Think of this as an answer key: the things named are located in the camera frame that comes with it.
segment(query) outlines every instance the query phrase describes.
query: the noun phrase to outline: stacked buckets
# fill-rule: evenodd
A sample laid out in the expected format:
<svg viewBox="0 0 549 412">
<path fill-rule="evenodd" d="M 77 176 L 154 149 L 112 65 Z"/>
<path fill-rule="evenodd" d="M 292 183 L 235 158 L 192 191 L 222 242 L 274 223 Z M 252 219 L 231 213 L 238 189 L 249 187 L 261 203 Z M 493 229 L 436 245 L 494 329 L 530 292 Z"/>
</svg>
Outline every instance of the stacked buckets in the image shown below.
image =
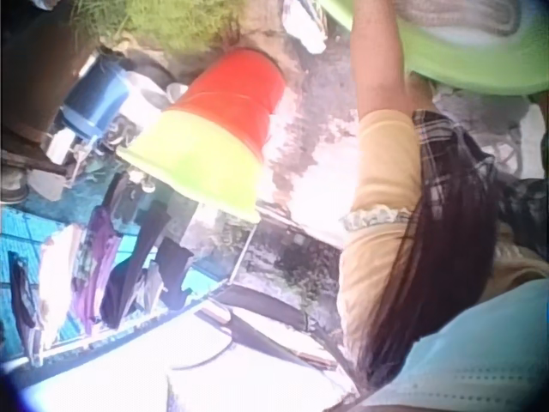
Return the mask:
<svg viewBox="0 0 549 412">
<path fill-rule="evenodd" d="M 232 51 L 118 155 L 190 199 L 257 222 L 262 148 L 284 88 L 262 53 Z"/>
</svg>

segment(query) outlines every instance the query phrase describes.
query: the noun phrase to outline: blue container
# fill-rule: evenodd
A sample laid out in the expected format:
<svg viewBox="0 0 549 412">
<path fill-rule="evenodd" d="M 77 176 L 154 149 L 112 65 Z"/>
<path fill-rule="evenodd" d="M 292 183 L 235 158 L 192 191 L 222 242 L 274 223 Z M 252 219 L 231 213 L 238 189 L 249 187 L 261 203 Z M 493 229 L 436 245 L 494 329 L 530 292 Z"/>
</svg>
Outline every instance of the blue container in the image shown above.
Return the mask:
<svg viewBox="0 0 549 412">
<path fill-rule="evenodd" d="M 129 95 L 126 71 L 116 58 L 100 55 L 65 99 L 63 121 L 85 140 L 101 138 Z"/>
</svg>

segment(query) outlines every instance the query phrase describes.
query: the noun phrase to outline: purple cloth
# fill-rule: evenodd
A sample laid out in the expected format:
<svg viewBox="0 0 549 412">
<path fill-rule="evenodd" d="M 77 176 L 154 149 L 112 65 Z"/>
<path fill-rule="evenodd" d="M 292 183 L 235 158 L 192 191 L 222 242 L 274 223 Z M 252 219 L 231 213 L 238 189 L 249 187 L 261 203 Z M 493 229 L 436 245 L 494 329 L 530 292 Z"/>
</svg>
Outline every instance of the purple cloth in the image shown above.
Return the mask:
<svg viewBox="0 0 549 412">
<path fill-rule="evenodd" d="M 87 238 L 91 241 L 86 242 L 84 253 L 91 260 L 91 268 L 75 279 L 73 310 L 84 324 L 86 333 L 91 335 L 100 318 L 101 301 L 122 241 L 121 235 L 114 230 L 109 209 L 103 206 L 94 209 L 87 226 Z"/>
</svg>

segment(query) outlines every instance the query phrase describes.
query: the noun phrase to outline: long black hair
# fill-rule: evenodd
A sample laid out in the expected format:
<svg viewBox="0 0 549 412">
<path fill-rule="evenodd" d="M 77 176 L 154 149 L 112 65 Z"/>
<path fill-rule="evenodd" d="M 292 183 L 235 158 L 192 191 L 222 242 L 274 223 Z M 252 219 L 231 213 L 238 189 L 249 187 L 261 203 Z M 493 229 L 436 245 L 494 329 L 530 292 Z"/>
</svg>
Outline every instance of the long black hair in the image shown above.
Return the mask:
<svg viewBox="0 0 549 412">
<path fill-rule="evenodd" d="M 414 120 L 422 194 L 359 350 L 358 372 L 373 390 L 396 376 L 416 341 L 478 302 L 497 241 L 493 158 L 442 115 Z"/>
</svg>

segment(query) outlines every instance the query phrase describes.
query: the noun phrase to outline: woman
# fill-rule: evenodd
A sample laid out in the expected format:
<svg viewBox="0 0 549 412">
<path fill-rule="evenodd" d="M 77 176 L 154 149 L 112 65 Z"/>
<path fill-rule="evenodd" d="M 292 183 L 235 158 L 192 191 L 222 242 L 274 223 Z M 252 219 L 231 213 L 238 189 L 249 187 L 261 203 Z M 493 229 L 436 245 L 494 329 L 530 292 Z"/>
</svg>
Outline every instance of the woman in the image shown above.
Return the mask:
<svg viewBox="0 0 549 412">
<path fill-rule="evenodd" d="M 361 164 L 346 218 L 349 239 L 341 256 L 338 308 L 359 374 L 370 392 L 383 388 L 371 397 L 377 403 L 365 404 L 436 409 L 440 403 L 406 403 L 397 396 L 402 387 L 422 382 L 407 380 L 409 373 L 418 364 L 426 371 L 441 367 L 441 379 L 429 373 L 429 380 L 451 387 L 458 384 L 447 379 L 452 367 L 444 360 L 465 356 L 463 364 L 472 366 L 494 345 L 501 346 L 491 336 L 511 339 L 524 330 L 531 339 L 539 337 L 543 320 L 524 323 L 542 311 L 549 265 L 531 248 L 516 245 L 511 228 L 498 221 L 493 158 L 436 113 L 426 82 L 417 76 L 405 81 L 392 2 L 355 1 L 354 7 L 351 48 Z M 536 305 L 526 305 L 528 300 Z M 515 323 L 506 330 L 504 308 L 514 303 L 524 309 L 510 318 Z M 512 353 L 539 353 L 540 347 L 527 343 Z M 434 355 L 433 348 L 442 352 Z M 492 364 L 509 356 L 500 354 Z M 527 367 L 520 355 L 516 361 L 519 369 Z M 484 378 L 491 379 L 490 373 Z M 400 384 L 391 392 L 391 385 Z M 468 401 L 483 397 L 474 387 L 461 388 L 464 393 L 453 403 L 449 394 L 443 403 L 449 409 L 443 410 L 487 410 Z M 517 392 L 515 399 L 527 392 Z"/>
</svg>

